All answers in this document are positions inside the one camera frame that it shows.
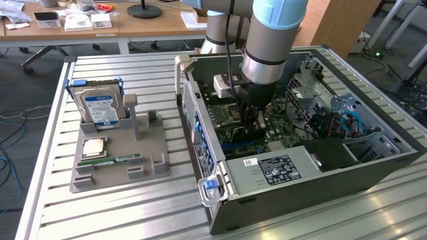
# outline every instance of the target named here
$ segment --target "gray carpet floor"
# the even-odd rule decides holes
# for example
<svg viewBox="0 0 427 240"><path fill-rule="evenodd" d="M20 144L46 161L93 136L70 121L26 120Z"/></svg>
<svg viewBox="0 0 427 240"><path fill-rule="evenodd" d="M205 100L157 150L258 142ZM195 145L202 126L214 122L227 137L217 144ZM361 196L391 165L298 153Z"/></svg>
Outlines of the gray carpet floor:
<svg viewBox="0 0 427 240"><path fill-rule="evenodd" d="M383 19L383 14L371 19L366 28L369 34L374 34ZM383 41L393 28L394 24L389 26L373 47L373 53L382 49ZM202 40L190 40L189 42L193 47L202 46ZM385 58L381 61L385 64L390 64L395 70L402 73L403 77L409 77L414 70L409 68L407 65L426 44L426 33L410 27L393 48L395 53L394 56L383 51ZM139 42L139 44L134 44L131 53L186 50L183 41L161 41L158 47L159 49L154 50L151 49L150 42L146 42L145 44L141 44ZM40 47L30 47L28 49L31 53L35 53ZM119 47L114 43L101 44L101 51L94 50L90 44L67 46L65 47L65 50L70 55L75 56L119 54ZM11 48L7 55L0 57L0 112L7 110L24 110L52 103L65 58L59 52L50 52L31 65L35 74L26 75L22 71L20 64L28 57L30 55L20 53L16 47ZM366 74L381 67L378 63L365 59L361 54L351 54L346 60L362 74ZM389 69L379 70L369 75L369 79L382 88L393 90L394 86L399 85L401 80L397 76L389 75L387 72ZM423 71L421 79L427 79L427 70ZM47 114L48 111L48 109L38 110L31 113L30 117L42 116ZM47 118L28 120L26 123L27 132L23 139L12 147L6 149L7 155L15 164L23 196L18 205L14 207L14 211L0 215L0 240L14 239L16 234L22 216L20 210L24 207L47 121ZM8 119L8 122L22 123L23 119ZM15 131L15 129L16 126L0 124L0 141ZM6 175L7 170L0 171L0 181L3 181ZM0 188L0 209L4 209L15 201L16 197L18 186L11 177L6 185Z"/></svg>

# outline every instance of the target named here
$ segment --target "robotic arm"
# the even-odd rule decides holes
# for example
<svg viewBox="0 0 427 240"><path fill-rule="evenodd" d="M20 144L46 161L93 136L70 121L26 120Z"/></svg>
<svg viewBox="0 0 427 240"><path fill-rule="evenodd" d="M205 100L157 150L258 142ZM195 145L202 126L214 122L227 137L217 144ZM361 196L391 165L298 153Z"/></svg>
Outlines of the robotic arm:
<svg viewBox="0 0 427 240"><path fill-rule="evenodd" d="M226 41L227 15L251 19L242 72L214 78L221 98L237 92L239 112L246 131L251 131L261 112L273 101L277 83L282 77L301 23L306 16L309 0L182 0L199 9L210 10L207 41L219 46Z"/></svg>

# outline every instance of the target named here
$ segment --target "white table leg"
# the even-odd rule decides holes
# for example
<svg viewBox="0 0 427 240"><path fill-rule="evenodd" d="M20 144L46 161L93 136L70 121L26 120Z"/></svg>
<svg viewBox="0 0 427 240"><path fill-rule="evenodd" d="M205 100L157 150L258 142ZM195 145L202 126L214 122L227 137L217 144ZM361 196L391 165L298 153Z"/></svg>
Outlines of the white table leg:
<svg viewBox="0 0 427 240"><path fill-rule="evenodd" d="M421 66L422 61L426 58L427 58L427 44L423 47L423 49L421 50L421 52L417 54L417 56L414 57L413 61L410 62L410 64L407 66L413 69L417 69Z"/></svg>
<svg viewBox="0 0 427 240"><path fill-rule="evenodd" d="M390 21L393 20L394 16L397 15L397 12L398 12L399 8L402 7L403 3L405 3L405 0L398 0L397 3L394 4L393 9L390 10L390 12L386 16L385 21L382 21L370 41L367 43L369 48L373 48L377 40L379 39L379 37L381 37L381 35L382 35L382 33L390 23Z"/></svg>
<svg viewBox="0 0 427 240"><path fill-rule="evenodd" d="M423 9L423 6L417 6L415 9L413 10L413 12L407 15L401 27L398 28L398 30L395 31L394 35L391 36L386 47L391 48L398 40L398 38L401 37L403 31L406 30L406 28L409 27L414 17L417 16L417 13L419 12L421 9Z"/></svg>
<svg viewBox="0 0 427 240"><path fill-rule="evenodd" d="M119 50L122 55L130 54L130 47L129 47L130 42L131 41L129 37L118 37Z"/></svg>

